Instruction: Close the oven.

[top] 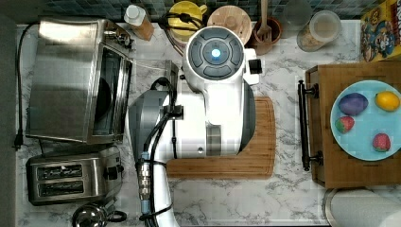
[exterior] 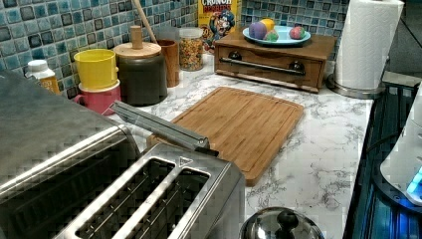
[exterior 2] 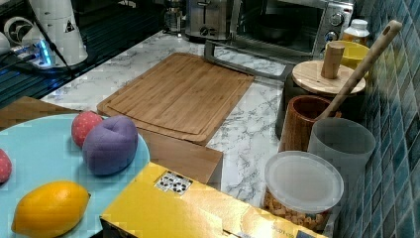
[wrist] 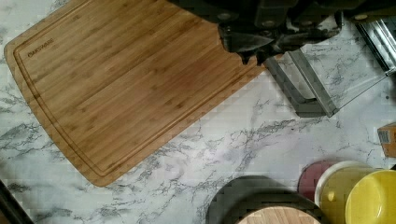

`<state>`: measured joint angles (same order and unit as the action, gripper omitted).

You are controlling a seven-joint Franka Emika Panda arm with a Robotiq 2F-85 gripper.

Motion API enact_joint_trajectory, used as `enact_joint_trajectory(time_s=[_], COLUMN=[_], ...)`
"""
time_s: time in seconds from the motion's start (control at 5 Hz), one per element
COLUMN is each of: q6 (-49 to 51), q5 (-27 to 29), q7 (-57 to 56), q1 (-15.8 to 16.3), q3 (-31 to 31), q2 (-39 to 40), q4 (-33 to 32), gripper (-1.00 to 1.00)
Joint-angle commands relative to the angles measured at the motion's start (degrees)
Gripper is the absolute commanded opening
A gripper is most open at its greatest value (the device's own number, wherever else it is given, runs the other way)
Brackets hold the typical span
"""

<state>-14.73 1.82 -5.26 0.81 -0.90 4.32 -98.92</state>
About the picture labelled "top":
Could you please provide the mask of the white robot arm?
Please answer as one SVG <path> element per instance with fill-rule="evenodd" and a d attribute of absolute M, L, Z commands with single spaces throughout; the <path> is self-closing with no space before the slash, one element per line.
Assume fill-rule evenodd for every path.
<path fill-rule="evenodd" d="M 167 162 L 237 155 L 248 145 L 255 131 L 251 87 L 260 72 L 254 50 L 232 30 L 204 27 L 190 37 L 183 53 L 187 90 L 160 77 L 129 106 L 140 219 L 146 227 L 179 227 Z"/>

